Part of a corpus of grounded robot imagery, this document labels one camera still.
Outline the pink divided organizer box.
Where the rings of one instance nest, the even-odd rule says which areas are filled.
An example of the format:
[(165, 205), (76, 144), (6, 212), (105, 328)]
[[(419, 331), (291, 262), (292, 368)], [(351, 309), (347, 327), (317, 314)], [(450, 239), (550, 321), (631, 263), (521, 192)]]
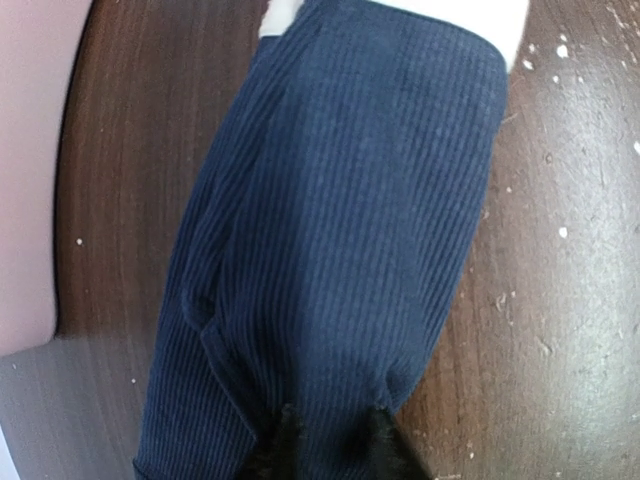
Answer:
[(48, 343), (57, 320), (54, 207), (69, 85), (88, 1), (1, 4), (1, 353)]

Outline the navy and cream underwear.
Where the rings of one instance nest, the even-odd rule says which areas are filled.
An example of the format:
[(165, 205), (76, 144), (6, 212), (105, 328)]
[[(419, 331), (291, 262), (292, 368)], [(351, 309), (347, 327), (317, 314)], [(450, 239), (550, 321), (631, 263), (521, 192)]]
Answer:
[(236, 479), (293, 406), (300, 479), (394, 417), (450, 310), (484, 203), (525, 1), (271, 1), (185, 210), (139, 479)]

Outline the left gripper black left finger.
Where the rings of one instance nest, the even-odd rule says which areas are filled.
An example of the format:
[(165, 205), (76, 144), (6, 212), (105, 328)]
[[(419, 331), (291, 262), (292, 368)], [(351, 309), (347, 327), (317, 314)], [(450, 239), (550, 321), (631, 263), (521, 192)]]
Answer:
[(298, 453), (302, 424), (292, 405), (286, 404), (272, 430), (249, 454), (235, 478), (238, 480), (295, 480), (301, 478)]

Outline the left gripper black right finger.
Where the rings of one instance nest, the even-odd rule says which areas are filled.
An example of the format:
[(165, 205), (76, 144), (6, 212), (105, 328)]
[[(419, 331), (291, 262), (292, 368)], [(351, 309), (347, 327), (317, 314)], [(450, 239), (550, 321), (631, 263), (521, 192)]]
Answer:
[(393, 413), (383, 407), (369, 407), (352, 420), (349, 460), (363, 468), (370, 479), (435, 478)]

